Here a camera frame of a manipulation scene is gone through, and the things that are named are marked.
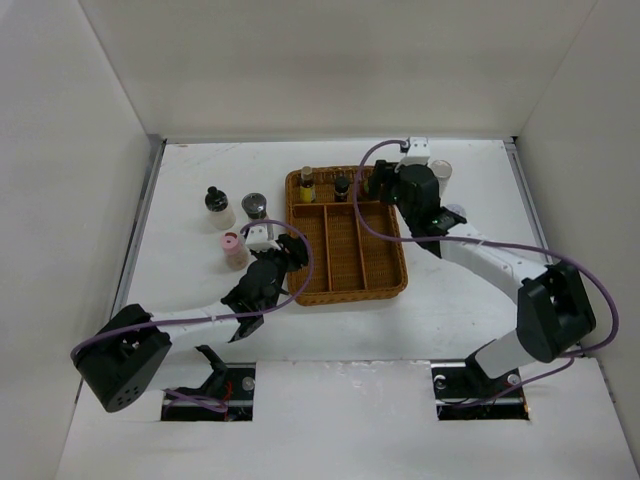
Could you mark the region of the yellow-cap brown sauce bottle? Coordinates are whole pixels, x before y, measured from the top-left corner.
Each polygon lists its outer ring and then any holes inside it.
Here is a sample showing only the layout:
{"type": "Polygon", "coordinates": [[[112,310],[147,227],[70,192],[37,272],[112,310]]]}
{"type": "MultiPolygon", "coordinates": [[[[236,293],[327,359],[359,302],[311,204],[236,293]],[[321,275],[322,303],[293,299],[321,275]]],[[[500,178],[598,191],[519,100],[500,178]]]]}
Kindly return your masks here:
{"type": "Polygon", "coordinates": [[[359,187],[358,199],[362,202],[377,200],[376,185],[370,176],[362,178],[359,187]]]}

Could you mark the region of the tall silver-lid bead jar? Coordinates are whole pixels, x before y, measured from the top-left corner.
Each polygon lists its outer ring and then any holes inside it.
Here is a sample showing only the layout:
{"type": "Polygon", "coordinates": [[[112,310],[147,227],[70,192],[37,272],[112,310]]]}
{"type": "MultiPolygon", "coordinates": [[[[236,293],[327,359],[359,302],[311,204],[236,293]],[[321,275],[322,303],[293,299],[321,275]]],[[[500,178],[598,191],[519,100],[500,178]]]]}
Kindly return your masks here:
{"type": "Polygon", "coordinates": [[[439,195],[443,196],[453,174],[453,167],[445,160],[433,160],[430,163],[430,169],[438,181],[439,195]]]}

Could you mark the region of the small dark-lid pepper shaker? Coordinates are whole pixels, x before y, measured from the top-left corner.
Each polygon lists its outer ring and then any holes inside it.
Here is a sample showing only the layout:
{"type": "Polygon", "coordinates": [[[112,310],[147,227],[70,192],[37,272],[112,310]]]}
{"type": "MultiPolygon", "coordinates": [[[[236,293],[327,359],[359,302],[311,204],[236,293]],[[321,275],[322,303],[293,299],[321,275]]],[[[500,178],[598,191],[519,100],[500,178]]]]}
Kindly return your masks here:
{"type": "Polygon", "coordinates": [[[334,201],[337,203],[346,202],[348,199],[350,181],[344,175],[339,175],[334,181],[334,201]]]}

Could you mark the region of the white-lid red-label jar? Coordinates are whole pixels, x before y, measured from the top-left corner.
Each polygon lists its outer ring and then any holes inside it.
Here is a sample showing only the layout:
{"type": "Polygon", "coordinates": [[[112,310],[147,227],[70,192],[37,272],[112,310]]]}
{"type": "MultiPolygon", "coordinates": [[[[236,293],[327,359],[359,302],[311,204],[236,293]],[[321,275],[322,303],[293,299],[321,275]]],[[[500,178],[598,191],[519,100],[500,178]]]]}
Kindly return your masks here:
{"type": "Polygon", "coordinates": [[[459,204],[448,204],[446,208],[462,218],[467,218],[466,210],[459,204]]]}

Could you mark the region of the small gold-cap yellow bottle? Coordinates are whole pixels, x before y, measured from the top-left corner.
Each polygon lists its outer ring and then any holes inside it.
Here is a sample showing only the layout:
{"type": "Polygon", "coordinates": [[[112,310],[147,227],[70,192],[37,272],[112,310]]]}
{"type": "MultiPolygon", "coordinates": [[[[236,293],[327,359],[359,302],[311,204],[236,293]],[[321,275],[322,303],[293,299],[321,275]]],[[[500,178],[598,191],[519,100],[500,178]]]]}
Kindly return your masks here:
{"type": "Polygon", "coordinates": [[[302,203],[313,203],[315,201],[314,173],[310,166],[304,166],[300,170],[299,196],[302,203]]]}

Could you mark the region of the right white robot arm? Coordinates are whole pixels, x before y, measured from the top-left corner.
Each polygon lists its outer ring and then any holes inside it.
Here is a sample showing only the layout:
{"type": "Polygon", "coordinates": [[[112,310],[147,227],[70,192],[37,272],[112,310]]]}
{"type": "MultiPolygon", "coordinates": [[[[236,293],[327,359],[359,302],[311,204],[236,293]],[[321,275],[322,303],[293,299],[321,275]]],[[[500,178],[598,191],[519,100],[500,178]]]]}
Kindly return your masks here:
{"type": "Polygon", "coordinates": [[[463,380],[471,393],[487,395],[508,372],[552,362],[594,330],[574,265],[544,264],[492,245],[463,214],[442,206],[440,183],[428,166],[379,160],[367,184],[370,198],[398,209],[412,242],[481,277],[516,306],[514,329],[466,358],[463,380]]]}

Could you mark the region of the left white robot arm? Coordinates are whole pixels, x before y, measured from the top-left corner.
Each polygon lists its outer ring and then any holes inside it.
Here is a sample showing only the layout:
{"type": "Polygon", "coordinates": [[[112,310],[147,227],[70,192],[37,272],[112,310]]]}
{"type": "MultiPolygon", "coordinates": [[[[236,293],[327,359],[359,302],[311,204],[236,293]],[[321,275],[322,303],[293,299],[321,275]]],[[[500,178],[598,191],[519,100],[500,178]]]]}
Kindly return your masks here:
{"type": "Polygon", "coordinates": [[[189,402],[223,414],[232,392],[228,367],[212,349],[217,327],[235,324],[230,341],[248,338],[265,320],[297,298],[283,283],[287,274],[313,270],[314,257],[301,233],[281,234],[265,247],[250,247],[254,261],[238,284],[221,300],[205,307],[167,313],[151,313],[139,304],[123,307],[92,337],[70,352],[71,361],[104,410],[121,411],[147,390],[161,390],[171,402],[189,402]],[[170,355],[196,351],[209,364],[197,366],[190,386],[177,381],[157,381],[156,375],[170,355]]]}

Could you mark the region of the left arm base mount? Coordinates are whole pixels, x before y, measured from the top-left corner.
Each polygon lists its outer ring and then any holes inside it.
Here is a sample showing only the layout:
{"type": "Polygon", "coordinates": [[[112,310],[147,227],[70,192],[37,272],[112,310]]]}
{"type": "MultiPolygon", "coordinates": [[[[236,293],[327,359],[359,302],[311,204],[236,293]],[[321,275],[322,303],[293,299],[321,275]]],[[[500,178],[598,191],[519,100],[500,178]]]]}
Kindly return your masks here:
{"type": "Polygon", "coordinates": [[[211,373],[197,388],[176,387],[165,393],[160,420],[164,422],[250,422],[253,420],[255,363],[224,362],[209,346],[196,350],[211,373]]]}

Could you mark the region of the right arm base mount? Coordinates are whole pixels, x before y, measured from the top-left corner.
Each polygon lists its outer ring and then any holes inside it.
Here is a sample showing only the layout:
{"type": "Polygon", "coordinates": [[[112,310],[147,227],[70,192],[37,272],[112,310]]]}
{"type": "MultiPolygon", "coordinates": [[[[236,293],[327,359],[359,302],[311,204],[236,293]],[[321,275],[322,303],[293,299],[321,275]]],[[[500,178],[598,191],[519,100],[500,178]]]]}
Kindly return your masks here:
{"type": "Polygon", "coordinates": [[[430,364],[436,415],[440,421],[529,419],[520,371],[490,379],[463,360],[430,364]]]}

